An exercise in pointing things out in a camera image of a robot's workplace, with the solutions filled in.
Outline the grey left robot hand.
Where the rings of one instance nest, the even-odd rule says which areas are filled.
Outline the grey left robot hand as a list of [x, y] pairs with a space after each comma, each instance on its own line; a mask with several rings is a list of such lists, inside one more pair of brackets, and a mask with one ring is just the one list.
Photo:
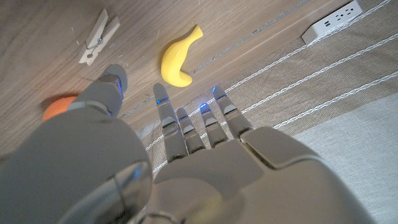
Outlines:
[[219, 87], [232, 137], [202, 105], [205, 146], [186, 111], [154, 86], [167, 162], [153, 174], [140, 139], [116, 116], [126, 89], [125, 70], [110, 65], [1, 162], [2, 223], [373, 222], [316, 152], [254, 128]]

